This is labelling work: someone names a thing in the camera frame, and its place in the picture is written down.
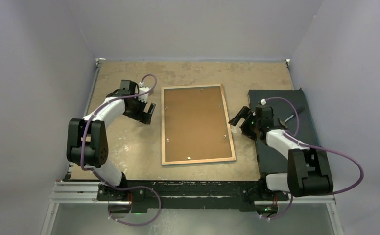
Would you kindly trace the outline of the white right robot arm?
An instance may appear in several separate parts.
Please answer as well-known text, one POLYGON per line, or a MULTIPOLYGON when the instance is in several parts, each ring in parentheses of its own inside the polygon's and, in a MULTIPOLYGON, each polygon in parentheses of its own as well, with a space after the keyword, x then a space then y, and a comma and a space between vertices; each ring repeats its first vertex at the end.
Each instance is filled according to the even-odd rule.
POLYGON ((291 193, 295 197, 328 195, 333 192, 333 178, 326 151, 305 144, 287 133, 284 122, 274 123, 273 108, 257 105, 254 110, 247 106, 229 120, 236 126, 239 121, 242 133, 254 141, 275 149, 287 160, 286 173, 267 173, 257 186, 258 195, 269 199, 277 191, 291 193))

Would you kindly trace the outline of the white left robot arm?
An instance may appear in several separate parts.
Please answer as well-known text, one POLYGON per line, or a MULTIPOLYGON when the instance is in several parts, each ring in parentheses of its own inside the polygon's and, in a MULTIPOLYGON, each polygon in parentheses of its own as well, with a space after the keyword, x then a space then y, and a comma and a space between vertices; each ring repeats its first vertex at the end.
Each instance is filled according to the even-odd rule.
POLYGON ((143 81, 122 80, 120 87, 107 94, 94 111, 69 121, 68 161, 110 187, 109 193, 116 200, 126 198, 129 188, 125 174, 109 160, 106 130, 119 116, 149 125, 156 107, 155 103, 148 103, 153 90, 154 87, 145 86, 143 81))

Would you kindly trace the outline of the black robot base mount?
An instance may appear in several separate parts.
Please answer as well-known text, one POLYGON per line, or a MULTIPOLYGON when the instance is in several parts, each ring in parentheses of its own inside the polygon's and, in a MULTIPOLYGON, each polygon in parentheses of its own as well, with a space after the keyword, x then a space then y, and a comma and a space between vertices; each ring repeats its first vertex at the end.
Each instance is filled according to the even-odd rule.
POLYGON ((233 209, 264 211, 257 201, 271 205, 275 199, 287 202, 282 192, 270 191, 257 181, 164 181, 126 180, 117 189, 99 184, 97 200, 110 203, 132 200, 133 213, 148 209, 233 209))

